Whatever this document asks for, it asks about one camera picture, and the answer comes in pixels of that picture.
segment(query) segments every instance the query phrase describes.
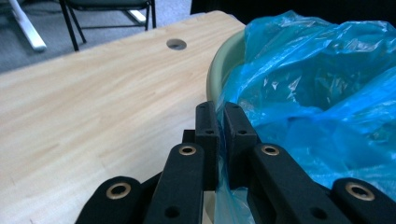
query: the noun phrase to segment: chair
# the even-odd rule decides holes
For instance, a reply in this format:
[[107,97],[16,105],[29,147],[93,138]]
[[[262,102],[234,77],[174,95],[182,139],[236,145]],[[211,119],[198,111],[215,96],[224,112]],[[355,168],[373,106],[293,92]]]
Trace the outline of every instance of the chair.
[[[62,13],[64,14],[64,20],[66,21],[67,29],[70,34],[70,38],[73,42],[75,51],[78,51],[78,44],[73,26],[70,22],[70,15],[78,29],[79,35],[81,36],[82,42],[87,43],[82,29],[96,29],[96,28],[111,28],[111,27],[136,27],[144,26],[145,30],[149,28],[149,9],[152,9],[152,27],[156,28],[156,16],[155,16],[155,0],[60,0]],[[79,11],[111,11],[111,10],[146,10],[146,22],[144,24],[138,23],[134,25],[114,25],[114,26],[94,26],[94,27],[81,27],[79,26],[77,17],[74,10]]]

